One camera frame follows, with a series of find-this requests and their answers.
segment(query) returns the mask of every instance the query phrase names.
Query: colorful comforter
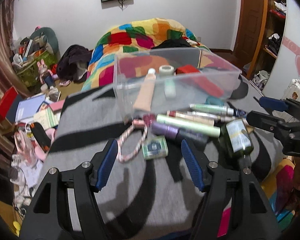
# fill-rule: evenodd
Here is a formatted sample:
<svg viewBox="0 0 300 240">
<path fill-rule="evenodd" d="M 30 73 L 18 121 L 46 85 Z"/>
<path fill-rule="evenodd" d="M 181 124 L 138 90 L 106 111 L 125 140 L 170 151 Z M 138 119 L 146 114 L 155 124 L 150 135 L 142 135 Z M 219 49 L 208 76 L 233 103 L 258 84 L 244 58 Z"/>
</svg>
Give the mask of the colorful comforter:
<svg viewBox="0 0 300 240">
<path fill-rule="evenodd" d="M 177 21 L 160 18 L 135 21 L 112 29 L 98 41 L 93 51 L 82 91 L 113 82 L 116 53 L 149 50 L 168 39 L 181 37 L 196 41 L 194 34 Z"/>
</svg>

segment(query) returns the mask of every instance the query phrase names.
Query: wooden door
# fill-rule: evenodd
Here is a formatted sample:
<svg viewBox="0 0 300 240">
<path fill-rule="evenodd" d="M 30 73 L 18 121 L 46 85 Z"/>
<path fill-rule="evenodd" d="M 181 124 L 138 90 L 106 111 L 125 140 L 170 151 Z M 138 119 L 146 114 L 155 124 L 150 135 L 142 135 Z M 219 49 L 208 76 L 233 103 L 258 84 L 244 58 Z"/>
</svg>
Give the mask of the wooden door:
<svg viewBox="0 0 300 240">
<path fill-rule="evenodd" d="M 264 27 L 263 30 L 261 27 L 264 5 L 265 0 L 241 0 L 239 27 L 234 46 L 234 55 L 240 68 L 252 62 L 261 32 L 263 36 Z"/>
</svg>

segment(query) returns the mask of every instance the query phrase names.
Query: black clamp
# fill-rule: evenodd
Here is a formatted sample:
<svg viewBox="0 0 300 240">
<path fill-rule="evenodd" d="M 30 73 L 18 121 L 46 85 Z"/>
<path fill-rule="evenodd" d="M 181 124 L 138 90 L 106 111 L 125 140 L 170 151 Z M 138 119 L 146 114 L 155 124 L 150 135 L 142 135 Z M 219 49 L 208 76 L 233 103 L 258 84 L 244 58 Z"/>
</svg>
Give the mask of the black clamp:
<svg viewBox="0 0 300 240">
<path fill-rule="evenodd" d="M 217 239 L 223 209 L 227 205 L 227 190 L 233 193 L 233 197 L 226 239 L 279 237 L 281 231 L 277 219 L 250 168 L 240 167 L 240 171 L 225 169 L 217 162 L 210 162 L 204 153 L 186 140 L 182 141 L 181 152 L 194 185 L 208 194 L 190 239 Z"/>
<path fill-rule="evenodd" d="M 94 192 L 108 181 L 118 153 L 118 144 L 110 139 L 102 152 L 74 170 L 60 172 L 51 168 L 41 182 L 22 223 L 22 240 L 110 239 L 101 217 Z M 74 189 L 83 237 L 73 232 L 68 188 Z"/>
<path fill-rule="evenodd" d="M 287 112 L 298 122 L 286 122 L 282 118 L 251 111 L 247 115 L 248 124 L 273 133 L 274 138 L 282 143 L 285 155 L 300 157 L 300 102 L 289 98 L 277 100 L 261 97 L 259 103 L 271 110 Z"/>
</svg>

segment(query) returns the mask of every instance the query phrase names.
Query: red box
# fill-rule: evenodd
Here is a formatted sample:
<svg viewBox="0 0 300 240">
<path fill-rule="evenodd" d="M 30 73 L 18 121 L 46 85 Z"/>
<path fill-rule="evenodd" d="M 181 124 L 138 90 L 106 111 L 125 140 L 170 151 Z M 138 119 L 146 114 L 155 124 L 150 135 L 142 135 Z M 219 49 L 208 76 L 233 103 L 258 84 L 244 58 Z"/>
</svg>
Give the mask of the red box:
<svg viewBox="0 0 300 240">
<path fill-rule="evenodd" d="M 14 99 L 17 97 L 18 92 L 14 87 L 10 87 L 0 100 L 0 122 L 2 122 L 7 115 Z"/>
</svg>

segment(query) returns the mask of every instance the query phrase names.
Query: striped curtain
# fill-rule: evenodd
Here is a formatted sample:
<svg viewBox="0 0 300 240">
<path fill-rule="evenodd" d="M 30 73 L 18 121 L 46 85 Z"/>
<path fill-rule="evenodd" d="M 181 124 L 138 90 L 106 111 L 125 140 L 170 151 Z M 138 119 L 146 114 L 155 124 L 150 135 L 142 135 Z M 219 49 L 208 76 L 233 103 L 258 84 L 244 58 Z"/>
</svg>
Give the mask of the striped curtain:
<svg viewBox="0 0 300 240">
<path fill-rule="evenodd" d="M 9 57 L 13 55 L 10 50 L 13 30 L 13 3 L 14 0 L 4 0 L 0 5 L 0 98 L 12 86 L 23 96 L 30 96 L 30 92 L 15 74 Z M 0 148 L 11 154 L 13 144 L 2 134 L 9 127 L 0 124 Z"/>
</svg>

